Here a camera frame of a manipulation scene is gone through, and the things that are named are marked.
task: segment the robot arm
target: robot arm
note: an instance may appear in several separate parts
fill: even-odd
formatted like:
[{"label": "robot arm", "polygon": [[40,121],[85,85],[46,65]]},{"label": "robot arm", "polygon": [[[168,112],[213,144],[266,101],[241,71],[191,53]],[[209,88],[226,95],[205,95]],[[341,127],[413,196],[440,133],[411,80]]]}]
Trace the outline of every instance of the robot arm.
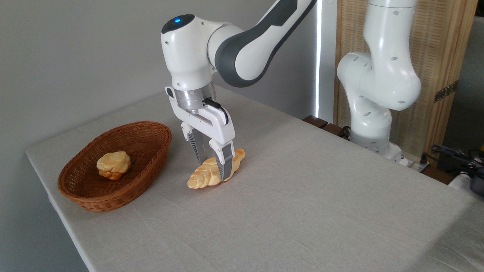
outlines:
[{"label": "robot arm", "polygon": [[401,150],[389,143],[392,116],[420,94],[409,37],[417,0],[369,0],[363,36],[369,53],[345,55],[338,78],[351,112],[351,141],[399,162]]},{"label": "robot arm", "polygon": [[258,82],[315,3],[277,0],[248,31],[194,15],[175,17],[163,26],[161,43],[173,84],[165,88],[166,93],[200,163],[208,158],[203,137],[210,138],[222,180],[230,175],[235,132],[228,112],[214,101],[213,73],[234,87]]}]

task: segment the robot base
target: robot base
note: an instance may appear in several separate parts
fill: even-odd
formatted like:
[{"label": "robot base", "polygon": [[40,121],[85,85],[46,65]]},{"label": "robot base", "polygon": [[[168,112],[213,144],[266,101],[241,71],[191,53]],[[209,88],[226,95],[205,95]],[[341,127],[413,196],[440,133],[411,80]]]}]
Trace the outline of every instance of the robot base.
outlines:
[{"label": "robot base", "polygon": [[395,161],[401,165],[407,166],[408,160],[403,157],[402,150],[393,143],[388,143],[382,147],[378,148],[367,148],[368,150],[378,153],[387,159]]}]

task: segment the bread roll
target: bread roll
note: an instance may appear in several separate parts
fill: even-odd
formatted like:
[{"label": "bread roll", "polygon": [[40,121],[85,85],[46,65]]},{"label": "bread roll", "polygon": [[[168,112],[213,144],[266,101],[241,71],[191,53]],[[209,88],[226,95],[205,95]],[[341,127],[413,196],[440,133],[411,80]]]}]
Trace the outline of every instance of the bread roll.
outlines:
[{"label": "bread roll", "polygon": [[124,151],[107,153],[97,161],[99,175],[112,181],[119,180],[131,166],[131,159]]},{"label": "bread roll", "polygon": [[[232,158],[232,172],[230,176],[224,180],[228,181],[240,167],[241,160],[245,158],[243,149],[235,150],[235,157]],[[218,185],[222,182],[220,173],[218,171],[217,161],[215,158],[207,159],[200,165],[188,180],[188,187],[192,189],[201,189],[207,186]]]}]

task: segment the wicker basket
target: wicker basket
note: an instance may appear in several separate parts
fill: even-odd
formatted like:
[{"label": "wicker basket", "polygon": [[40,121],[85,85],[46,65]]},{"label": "wicker basket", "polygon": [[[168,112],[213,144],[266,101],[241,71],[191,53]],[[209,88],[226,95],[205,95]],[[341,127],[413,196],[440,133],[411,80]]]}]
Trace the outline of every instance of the wicker basket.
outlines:
[{"label": "wicker basket", "polygon": [[[60,193],[91,212],[120,208],[146,191],[165,165],[171,142],[170,129],[140,121],[119,126],[89,143],[62,169]],[[96,162],[108,152],[125,151],[131,169],[117,181],[99,175]]]}]

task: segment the cable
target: cable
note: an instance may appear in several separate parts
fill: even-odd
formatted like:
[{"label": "cable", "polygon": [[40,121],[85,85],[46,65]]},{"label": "cable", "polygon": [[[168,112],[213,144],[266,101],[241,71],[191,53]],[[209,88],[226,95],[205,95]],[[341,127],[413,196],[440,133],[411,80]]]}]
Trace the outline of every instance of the cable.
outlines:
[{"label": "cable", "polygon": [[448,148],[448,147],[440,146],[440,145],[432,145],[430,150],[431,150],[431,153],[433,153],[433,154],[436,154],[436,153],[444,154],[444,155],[447,155],[447,156],[451,156],[452,158],[454,158],[458,161],[467,163],[467,164],[472,164],[472,165],[478,164],[478,165],[484,166],[484,164],[482,162],[479,162],[475,159],[467,157],[462,152],[462,150],[457,149],[457,148]]},{"label": "cable", "polygon": [[228,114],[225,111],[225,109],[222,108],[222,105],[220,105],[220,103],[217,103],[217,102],[215,102],[214,100],[212,100],[210,98],[205,98],[203,100],[203,102],[205,102],[205,104],[207,104],[207,105],[210,105],[210,106],[213,106],[215,108],[221,109],[224,112],[224,114],[225,114],[225,124],[228,124]]},{"label": "cable", "polygon": [[423,155],[425,155],[427,158],[430,158],[430,159],[432,159],[432,160],[434,160],[434,161],[436,161],[436,162],[438,162],[438,163],[441,163],[441,164],[443,164],[443,165],[445,165],[445,166],[447,166],[447,167],[450,167],[450,168],[454,168],[454,169],[460,170],[461,172],[465,172],[465,173],[467,173],[467,175],[468,175],[469,177],[471,177],[471,178],[472,178],[474,175],[476,175],[476,174],[479,172],[478,170],[475,170],[475,169],[476,169],[476,167],[475,167],[475,166],[469,166],[469,167],[467,167],[467,168],[460,167],[460,166],[454,166],[454,165],[450,165],[450,164],[448,164],[448,163],[444,162],[443,160],[440,160],[440,159],[434,158],[434,157],[432,157],[431,155],[429,155],[428,153],[425,153],[425,152],[424,152],[424,153],[422,153],[422,154],[423,154]]},{"label": "cable", "polygon": [[339,136],[349,138],[350,134],[351,134],[350,126],[344,126]]}]

